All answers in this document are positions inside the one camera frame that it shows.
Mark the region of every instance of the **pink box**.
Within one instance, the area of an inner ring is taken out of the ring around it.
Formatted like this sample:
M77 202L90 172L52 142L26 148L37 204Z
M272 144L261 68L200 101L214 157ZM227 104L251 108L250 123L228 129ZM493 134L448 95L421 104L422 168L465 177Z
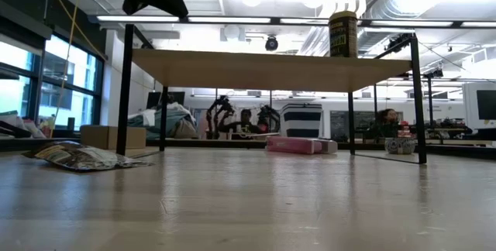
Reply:
M267 137L267 150L286 153L313 154L322 151L322 143L313 139L269 136Z

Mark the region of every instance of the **cardboard box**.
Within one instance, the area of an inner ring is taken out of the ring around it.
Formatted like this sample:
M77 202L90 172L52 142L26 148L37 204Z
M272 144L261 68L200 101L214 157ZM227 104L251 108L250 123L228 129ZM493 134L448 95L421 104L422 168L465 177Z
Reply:
M117 148L117 127L102 125L81 126L81 144L98 147L103 150ZM142 149L146 147L146 129L128 127L126 149Z

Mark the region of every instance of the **yellow cable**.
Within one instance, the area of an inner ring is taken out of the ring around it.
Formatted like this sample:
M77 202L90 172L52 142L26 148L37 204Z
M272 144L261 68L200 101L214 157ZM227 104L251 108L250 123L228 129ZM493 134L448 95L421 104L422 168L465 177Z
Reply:
M53 119L53 126L50 130L50 138L53 138L53 131L55 130L55 122L57 121L57 116L59 115L60 104L62 103L62 98L64 97L65 78L67 76L67 68L69 67L69 54L71 52L72 39L74 37L74 27L76 26L76 15L78 13L78 4L79 4L79 0L76 0L76 4L74 4L74 13L72 15L71 34L69 35L69 47L67 48L67 56L65 59L64 77L62 78L62 85L60 87L60 96L59 96L59 100L57 101L57 110L55 111L55 118Z
M62 0L58 0L58 2L60 3L60 5L62 6L62 8L64 9L65 13L69 16L69 19L72 20L74 26L76 26L76 29L79 31L79 33L83 36L83 38L86 40L86 42L91 46L91 48L105 61L107 61L107 58L105 57L104 54L102 54L97 48L95 45L93 45L93 43L90 41L90 39L83 33L83 31L81 30L81 28L79 27L79 25L75 22L75 18L73 16L71 16L71 14L69 13L69 11L67 10L67 8L65 7L65 4Z

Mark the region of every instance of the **crumpled bag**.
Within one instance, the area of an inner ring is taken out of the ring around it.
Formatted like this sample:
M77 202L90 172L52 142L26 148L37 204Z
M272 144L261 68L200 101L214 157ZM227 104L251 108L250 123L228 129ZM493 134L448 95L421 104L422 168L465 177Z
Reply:
M48 143L24 156L41 159L75 171L112 170L116 168L152 166L107 150L81 145L71 141Z

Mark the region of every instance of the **person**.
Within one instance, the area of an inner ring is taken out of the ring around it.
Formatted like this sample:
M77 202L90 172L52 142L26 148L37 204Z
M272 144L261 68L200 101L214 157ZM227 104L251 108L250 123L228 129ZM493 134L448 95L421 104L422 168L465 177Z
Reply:
M398 136L398 115L392 108L386 108L376 114L375 123L368 129L368 139L394 138Z
M229 132L232 131L236 133L232 136L231 139L250 139L250 137L243 136L246 134L261 134L262 131L258 126L253 125L251 123L251 111L249 109L244 109L241 111L241 121L231 122L228 125L224 123L224 121L231 116L230 113L224 113L224 116L220 120L218 130L220 132Z

